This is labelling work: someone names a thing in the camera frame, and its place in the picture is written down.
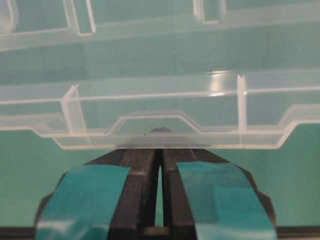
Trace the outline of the left gripper black right finger teal tape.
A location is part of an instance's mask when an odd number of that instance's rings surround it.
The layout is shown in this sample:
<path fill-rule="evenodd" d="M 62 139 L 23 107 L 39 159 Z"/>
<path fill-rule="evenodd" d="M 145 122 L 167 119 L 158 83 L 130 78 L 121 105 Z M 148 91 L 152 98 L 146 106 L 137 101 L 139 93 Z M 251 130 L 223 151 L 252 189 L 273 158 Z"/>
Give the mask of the left gripper black right finger teal tape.
<path fill-rule="evenodd" d="M 164 223 L 173 240 L 275 240 L 270 198 L 251 173 L 204 149 L 162 152 Z"/>

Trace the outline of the left gripper black left finger teal tape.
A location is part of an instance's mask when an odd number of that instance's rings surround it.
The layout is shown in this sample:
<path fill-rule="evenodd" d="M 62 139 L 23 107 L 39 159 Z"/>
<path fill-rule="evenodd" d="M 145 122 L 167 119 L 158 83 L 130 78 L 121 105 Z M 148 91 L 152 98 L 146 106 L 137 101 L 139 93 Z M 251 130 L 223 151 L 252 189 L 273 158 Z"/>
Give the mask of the left gripper black left finger teal tape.
<path fill-rule="evenodd" d="M 160 153 L 117 149 L 59 179 L 37 210 L 37 240 L 138 240 L 155 225 Z"/>

